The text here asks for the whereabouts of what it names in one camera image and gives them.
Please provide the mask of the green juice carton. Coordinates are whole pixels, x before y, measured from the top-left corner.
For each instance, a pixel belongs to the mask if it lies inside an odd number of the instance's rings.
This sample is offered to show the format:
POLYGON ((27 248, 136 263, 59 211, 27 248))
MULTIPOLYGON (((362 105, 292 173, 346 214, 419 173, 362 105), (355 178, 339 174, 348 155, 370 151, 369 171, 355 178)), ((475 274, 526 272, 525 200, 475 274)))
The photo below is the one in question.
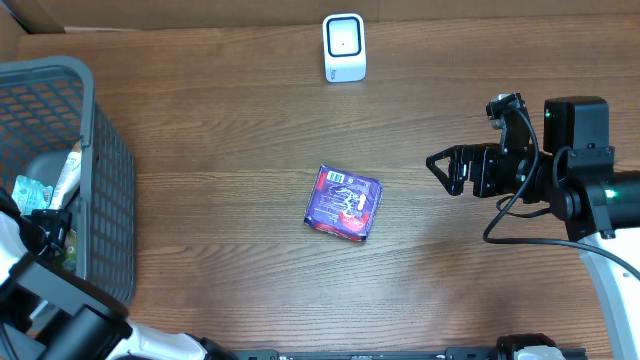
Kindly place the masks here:
POLYGON ((74 273, 77 264, 77 237, 76 232, 70 229, 64 240, 64 256, 60 259, 60 267, 70 273, 74 273))

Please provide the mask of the teal snack packet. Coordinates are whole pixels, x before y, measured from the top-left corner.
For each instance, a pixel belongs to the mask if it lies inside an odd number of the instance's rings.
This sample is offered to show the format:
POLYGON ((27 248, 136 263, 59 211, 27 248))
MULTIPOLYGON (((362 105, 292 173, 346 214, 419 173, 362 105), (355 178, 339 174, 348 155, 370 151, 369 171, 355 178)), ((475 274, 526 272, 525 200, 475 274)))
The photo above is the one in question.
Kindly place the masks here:
POLYGON ((53 191, 51 186, 45 186, 37 180, 18 175, 11 197, 22 215, 30 215, 34 210, 49 208, 53 191))

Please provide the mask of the white tube gold cap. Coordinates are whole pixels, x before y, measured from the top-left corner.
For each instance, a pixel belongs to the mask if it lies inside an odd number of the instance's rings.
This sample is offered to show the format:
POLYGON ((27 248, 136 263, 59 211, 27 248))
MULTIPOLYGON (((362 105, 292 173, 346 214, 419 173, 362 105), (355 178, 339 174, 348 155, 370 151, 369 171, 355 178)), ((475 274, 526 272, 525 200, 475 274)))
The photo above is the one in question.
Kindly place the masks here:
POLYGON ((54 188, 50 210, 62 210, 70 202, 71 197, 79 187, 81 178, 82 147, 76 142, 68 153, 58 181, 54 188))

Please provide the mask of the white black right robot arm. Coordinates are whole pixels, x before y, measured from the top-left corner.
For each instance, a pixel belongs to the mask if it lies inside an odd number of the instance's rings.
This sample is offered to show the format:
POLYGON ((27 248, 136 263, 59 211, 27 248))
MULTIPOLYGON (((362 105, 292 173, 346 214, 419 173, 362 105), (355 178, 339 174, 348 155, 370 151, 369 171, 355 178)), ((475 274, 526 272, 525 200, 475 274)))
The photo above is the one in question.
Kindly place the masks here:
POLYGON ((486 105, 497 143, 455 145, 427 157, 426 166, 452 196, 467 181, 478 198, 496 198, 497 215, 482 238, 496 245, 546 245, 578 251, 593 282, 612 353, 639 356, 639 174, 614 169, 609 106, 598 96, 556 97, 544 103, 537 136, 518 93, 486 105), (492 236, 517 201, 543 202, 529 218, 551 214, 565 225, 564 240, 492 236))

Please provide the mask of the purple pad package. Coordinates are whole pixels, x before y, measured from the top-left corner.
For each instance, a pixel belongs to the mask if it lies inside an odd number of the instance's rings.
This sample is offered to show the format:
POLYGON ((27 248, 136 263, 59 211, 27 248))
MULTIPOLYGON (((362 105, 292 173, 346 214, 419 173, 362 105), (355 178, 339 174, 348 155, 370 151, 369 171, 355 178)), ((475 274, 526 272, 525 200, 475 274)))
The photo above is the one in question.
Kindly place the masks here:
POLYGON ((377 179, 322 164, 303 221, 313 229, 365 242, 383 191, 383 184, 377 179))

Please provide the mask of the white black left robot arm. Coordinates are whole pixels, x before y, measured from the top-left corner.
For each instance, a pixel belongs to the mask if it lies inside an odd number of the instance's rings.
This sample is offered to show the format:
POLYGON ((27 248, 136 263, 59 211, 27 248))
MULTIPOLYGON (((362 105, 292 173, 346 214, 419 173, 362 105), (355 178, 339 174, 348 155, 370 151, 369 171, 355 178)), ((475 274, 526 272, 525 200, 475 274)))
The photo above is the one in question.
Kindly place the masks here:
POLYGON ((221 345, 135 323, 128 309, 88 281, 28 251, 36 226, 1 192, 3 359, 234 359, 221 345))

